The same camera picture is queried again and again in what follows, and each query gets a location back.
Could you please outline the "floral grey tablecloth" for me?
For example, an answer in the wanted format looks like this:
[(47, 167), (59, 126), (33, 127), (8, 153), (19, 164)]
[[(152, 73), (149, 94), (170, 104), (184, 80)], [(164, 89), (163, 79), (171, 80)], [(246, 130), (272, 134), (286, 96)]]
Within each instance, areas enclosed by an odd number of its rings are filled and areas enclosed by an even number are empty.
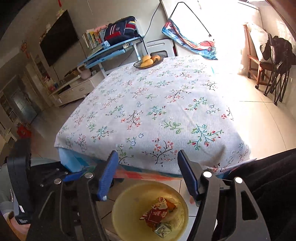
[(215, 174), (250, 156), (226, 89), (200, 56), (113, 71), (70, 115), (54, 146), (100, 160), (117, 151), (123, 167), (174, 177), (181, 174), (180, 150)]

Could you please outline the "yellow mango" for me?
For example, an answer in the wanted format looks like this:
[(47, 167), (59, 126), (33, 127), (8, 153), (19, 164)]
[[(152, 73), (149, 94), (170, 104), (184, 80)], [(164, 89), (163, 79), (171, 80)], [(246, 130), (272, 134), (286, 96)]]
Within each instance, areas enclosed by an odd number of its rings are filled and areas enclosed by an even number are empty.
[(154, 61), (152, 61), (151, 59), (145, 61), (145, 62), (142, 62), (140, 64), (140, 68), (146, 68), (146, 67), (149, 67), (151, 65), (153, 65)]
[(143, 56), (142, 62), (145, 62), (151, 58), (150, 54)]

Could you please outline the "red snack bag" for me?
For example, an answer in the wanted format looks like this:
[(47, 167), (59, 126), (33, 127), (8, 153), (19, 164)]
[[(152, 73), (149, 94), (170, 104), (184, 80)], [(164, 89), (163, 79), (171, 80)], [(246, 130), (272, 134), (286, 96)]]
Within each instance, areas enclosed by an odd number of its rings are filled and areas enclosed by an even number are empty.
[(178, 203), (173, 198), (158, 197), (151, 209), (145, 212), (139, 219), (145, 221), (146, 225), (153, 231), (161, 222), (172, 221), (178, 212)]

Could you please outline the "yellow mango front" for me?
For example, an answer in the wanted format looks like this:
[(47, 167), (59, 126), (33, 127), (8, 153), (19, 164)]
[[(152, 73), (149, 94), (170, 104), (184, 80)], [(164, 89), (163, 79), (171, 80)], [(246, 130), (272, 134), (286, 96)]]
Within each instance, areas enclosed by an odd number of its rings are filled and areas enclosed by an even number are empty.
[(151, 65), (153, 65), (154, 61), (152, 61), (151, 59), (145, 61), (145, 62), (142, 62), (140, 64), (140, 68), (146, 68), (146, 67), (149, 67)]

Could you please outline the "pink kettlebell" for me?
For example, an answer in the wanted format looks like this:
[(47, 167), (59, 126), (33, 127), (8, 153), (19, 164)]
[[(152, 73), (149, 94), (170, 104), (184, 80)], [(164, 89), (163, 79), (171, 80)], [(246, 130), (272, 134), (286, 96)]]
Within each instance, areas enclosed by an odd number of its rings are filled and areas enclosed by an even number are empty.
[(90, 69), (85, 67), (85, 64), (79, 65), (77, 67), (77, 71), (79, 72), (80, 77), (83, 80), (86, 80), (91, 77), (91, 71), (90, 71)]

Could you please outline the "colourful blue red towel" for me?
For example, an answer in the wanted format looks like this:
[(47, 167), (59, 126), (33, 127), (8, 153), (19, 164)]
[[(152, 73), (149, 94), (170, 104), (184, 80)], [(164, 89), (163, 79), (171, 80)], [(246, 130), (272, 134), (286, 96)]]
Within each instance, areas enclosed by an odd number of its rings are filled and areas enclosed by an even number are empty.
[(216, 48), (213, 41), (204, 40), (201, 42), (194, 42), (186, 38), (176, 26), (176, 24), (169, 19), (162, 28), (162, 33), (174, 40), (181, 46), (191, 50), (192, 52), (201, 55), (205, 59), (217, 60)]

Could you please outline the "white cushion on chair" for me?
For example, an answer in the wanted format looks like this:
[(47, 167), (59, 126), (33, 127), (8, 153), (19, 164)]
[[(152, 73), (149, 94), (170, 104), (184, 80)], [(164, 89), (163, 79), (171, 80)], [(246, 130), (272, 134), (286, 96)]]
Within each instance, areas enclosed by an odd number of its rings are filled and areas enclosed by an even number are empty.
[(258, 60), (263, 63), (269, 62), (269, 59), (265, 60), (263, 57), (263, 52), (268, 41), (268, 33), (254, 23), (247, 23), (247, 27), (254, 44)]

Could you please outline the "brown mango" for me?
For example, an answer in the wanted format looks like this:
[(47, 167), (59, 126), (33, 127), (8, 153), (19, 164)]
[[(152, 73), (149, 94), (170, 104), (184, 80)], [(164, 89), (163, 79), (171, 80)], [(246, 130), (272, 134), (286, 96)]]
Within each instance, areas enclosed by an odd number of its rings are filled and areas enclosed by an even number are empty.
[(156, 61), (159, 61), (161, 59), (161, 57), (159, 55), (153, 55), (151, 56), (151, 60), (156, 62)]

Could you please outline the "white tv cabinet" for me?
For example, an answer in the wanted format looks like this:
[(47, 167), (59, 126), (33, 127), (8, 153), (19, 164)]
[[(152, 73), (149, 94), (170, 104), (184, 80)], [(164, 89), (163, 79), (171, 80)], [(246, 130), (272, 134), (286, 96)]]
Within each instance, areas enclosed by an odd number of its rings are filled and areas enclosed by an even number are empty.
[(104, 80), (104, 78), (101, 72), (96, 73), (86, 80), (83, 80), (80, 75), (78, 75), (60, 86), (49, 95), (49, 98), (56, 107), (85, 98), (102, 82), (102, 80)]

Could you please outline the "black folding chair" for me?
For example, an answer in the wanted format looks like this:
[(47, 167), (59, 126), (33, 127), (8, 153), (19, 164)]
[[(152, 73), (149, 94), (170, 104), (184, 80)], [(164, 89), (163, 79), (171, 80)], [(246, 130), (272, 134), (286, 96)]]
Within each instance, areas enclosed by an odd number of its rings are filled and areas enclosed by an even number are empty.
[(267, 82), (264, 96), (274, 94), (274, 105), (282, 102), (287, 89), (288, 79), (292, 66), (295, 66), (295, 54), (292, 51), (292, 44), (279, 36), (268, 34), (264, 52), (264, 59), (271, 60), (271, 76)]

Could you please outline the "black wall television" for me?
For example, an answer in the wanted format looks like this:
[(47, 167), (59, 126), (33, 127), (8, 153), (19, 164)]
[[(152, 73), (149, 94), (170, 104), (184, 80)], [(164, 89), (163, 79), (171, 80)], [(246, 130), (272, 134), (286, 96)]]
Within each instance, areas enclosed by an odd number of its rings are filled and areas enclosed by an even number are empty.
[(69, 12), (65, 10), (40, 42), (48, 65), (52, 66), (78, 40)]

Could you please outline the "navy red school backpack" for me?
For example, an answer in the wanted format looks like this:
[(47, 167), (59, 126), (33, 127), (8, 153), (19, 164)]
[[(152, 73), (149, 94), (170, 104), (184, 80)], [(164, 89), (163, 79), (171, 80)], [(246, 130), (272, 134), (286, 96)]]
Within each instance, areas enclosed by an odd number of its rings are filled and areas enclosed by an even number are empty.
[(139, 37), (136, 19), (134, 16), (128, 16), (109, 24), (105, 30), (104, 40), (113, 46), (135, 37)]

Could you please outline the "woven fruit basket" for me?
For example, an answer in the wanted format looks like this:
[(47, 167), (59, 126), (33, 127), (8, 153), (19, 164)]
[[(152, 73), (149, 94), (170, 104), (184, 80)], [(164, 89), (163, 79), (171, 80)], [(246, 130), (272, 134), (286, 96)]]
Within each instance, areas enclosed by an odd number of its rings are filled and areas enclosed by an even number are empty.
[(148, 69), (153, 66), (159, 65), (162, 63), (164, 60), (163, 56), (159, 55), (147, 55), (144, 56), (140, 61), (137, 61), (136, 63), (133, 64), (133, 66), (137, 69)]

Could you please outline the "yellow mango back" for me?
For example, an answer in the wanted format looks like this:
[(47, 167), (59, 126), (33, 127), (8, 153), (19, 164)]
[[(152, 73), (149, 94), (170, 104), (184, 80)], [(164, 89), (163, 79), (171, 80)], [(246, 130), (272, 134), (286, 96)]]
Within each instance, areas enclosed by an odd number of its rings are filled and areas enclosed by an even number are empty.
[(143, 56), (142, 62), (145, 62), (151, 58), (150, 54)]

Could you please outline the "yellow trash bin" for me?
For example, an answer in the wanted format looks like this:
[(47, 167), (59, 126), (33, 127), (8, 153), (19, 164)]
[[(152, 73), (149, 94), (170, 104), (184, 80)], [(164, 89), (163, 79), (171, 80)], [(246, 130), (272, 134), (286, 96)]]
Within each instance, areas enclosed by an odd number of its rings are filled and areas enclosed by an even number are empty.
[(112, 209), (112, 224), (121, 240), (179, 240), (188, 220), (183, 197), (153, 181), (124, 190)]

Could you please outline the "blue study desk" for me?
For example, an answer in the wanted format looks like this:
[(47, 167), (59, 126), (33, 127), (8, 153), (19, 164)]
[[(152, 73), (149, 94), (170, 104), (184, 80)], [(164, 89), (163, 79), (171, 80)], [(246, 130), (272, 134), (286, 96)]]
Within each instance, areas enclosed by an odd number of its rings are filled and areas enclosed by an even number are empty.
[(135, 51), (137, 60), (140, 61), (142, 57), (137, 47), (137, 45), (140, 43), (142, 43), (145, 47), (145, 42), (141, 36), (128, 39), (106, 49), (101, 49), (100, 51), (96, 51), (95, 53), (89, 55), (85, 60), (78, 64), (77, 68), (85, 66), (85, 68), (89, 69), (98, 65), (103, 76), (107, 77), (107, 75), (111, 73), (113, 69), (106, 72), (101, 63), (119, 55), (125, 54), (130, 49)]

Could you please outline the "row of books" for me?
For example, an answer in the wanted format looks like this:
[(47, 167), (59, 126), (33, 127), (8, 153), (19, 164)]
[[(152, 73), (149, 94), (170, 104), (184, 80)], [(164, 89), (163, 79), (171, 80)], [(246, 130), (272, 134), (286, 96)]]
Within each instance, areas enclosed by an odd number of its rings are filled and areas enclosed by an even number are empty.
[(89, 29), (84, 32), (82, 38), (86, 46), (92, 50), (104, 42), (104, 37), (95, 29)]

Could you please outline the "white air purifier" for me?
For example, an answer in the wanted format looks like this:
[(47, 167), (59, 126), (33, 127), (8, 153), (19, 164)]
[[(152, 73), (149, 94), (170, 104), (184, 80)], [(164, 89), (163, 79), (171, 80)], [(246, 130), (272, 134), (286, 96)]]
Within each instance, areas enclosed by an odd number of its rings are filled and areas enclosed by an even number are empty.
[(150, 41), (146, 43), (146, 47), (151, 56), (175, 57), (174, 44), (170, 39)]

